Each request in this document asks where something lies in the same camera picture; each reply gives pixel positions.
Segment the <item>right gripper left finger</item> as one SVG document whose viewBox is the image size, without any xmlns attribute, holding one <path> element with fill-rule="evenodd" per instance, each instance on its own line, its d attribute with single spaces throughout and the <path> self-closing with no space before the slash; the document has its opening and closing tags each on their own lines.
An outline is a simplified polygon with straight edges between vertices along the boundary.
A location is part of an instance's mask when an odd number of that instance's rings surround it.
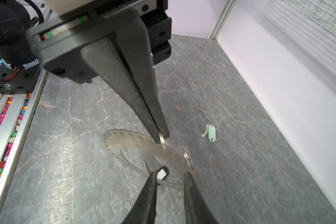
<svg viewBox="0 0 336 224">
<path fill-rule="evenodd" d="M 152 172 L 145 182 L 131 211 L 123 224 L 154 224 L 156 218 L 157 172 Z"/>
</svg>

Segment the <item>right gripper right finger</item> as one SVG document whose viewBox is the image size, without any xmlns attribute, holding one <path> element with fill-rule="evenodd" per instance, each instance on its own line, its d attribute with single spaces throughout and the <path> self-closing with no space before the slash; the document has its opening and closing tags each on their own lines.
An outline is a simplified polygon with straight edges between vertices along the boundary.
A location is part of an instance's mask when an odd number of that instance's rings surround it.
<svg viewBox="0 0 336 224">
<path fill-rule="evenodd" d="M 184 174 L 183 191 L 186 224 L 218 224 L 188 171 Z"/>
</svg>

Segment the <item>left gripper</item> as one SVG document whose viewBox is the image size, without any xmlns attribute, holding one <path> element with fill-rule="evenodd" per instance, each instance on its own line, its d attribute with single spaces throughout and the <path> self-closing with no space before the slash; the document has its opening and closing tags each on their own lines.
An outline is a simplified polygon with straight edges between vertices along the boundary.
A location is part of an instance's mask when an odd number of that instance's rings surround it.
<svg viewBox="0 0 336 224">
<path fill-rule="evenodd" d="M 100 76 L 133 109 L 154 141 L 161 143 L 160 136 L 167 139 L 170 132 L 158 98 L 154 65 L 171 56 L 168 8 L 168 1 L 93 1 L 40 23 L 27 30 L 26 37 L 47 72 L 78 84 Z M 92 44 L 115 31 L 138 88 L 113 45 Z"/>
</svg>

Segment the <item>grey perforated ring disc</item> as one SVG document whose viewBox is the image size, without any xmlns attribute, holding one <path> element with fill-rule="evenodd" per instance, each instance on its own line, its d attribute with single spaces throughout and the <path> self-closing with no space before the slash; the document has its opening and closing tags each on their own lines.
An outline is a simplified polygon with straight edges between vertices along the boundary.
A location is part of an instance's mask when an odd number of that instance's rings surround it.
<svg viewBox="0 0 336 224">
<path fill-rule="evenodd" d="M 179 152 L 155 143 L 149 136 L 121 129 L 108 130 L 103 134 L 102 144 L 116 159 L 140 175 L 147 177 L 162 166 L 168 168 L 168 176 L 158 183 L 174 188 L 183 188 L 186 172 L 190 172 L 200 190 L 204 189 L 204 181 L 199 171 L 189 166 L 185 157 Z"/>
</svg>

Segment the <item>mint green key tag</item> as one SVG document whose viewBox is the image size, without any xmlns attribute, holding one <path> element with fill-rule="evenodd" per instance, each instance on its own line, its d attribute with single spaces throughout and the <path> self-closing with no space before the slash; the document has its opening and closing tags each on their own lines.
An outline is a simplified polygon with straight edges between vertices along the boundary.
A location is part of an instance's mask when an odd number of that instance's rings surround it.
<svg viewBox="0 0 336 224">
<path fill-rule="evenodd" d="M 217 139 L 217 127 L 216 125 L 207 124 L 205 126 L 205 131 L 201 134 L 201 137 L 207 137 L 210 142 L 215 142 Z"/>
</svg>

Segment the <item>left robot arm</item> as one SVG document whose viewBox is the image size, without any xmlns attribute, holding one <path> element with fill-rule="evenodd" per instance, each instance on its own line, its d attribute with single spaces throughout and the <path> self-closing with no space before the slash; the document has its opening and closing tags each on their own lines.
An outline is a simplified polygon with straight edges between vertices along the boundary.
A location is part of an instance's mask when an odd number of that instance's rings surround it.
<svg viewBox="0 0 336 224">
<path fill-rule="evenodd" d="M 57 17 L 31 19 L 18 1 L 0 1 L 0 56 L 13 66 L 38 60 L 77 84 L 101 77 L 133 109 L 156 143 L 170 132 L 155 66 L 171 55 L 167 1 L 46 1 Z"/>
</svg>

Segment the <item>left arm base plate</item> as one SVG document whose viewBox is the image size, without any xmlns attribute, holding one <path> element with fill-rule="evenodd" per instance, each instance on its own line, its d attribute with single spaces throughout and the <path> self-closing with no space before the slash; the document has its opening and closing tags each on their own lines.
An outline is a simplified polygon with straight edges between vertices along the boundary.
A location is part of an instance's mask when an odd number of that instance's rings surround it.
<svg viewBox="0 0 336 224">
<path fill-rule="evenodd" d="M 38 80 L 41 71 L 40 65 L 25 69 L 18 66 L 9 69 L 6 66 L 0 67 L 0 93 L 16 94 L 31 93 Z"/>
</svg>

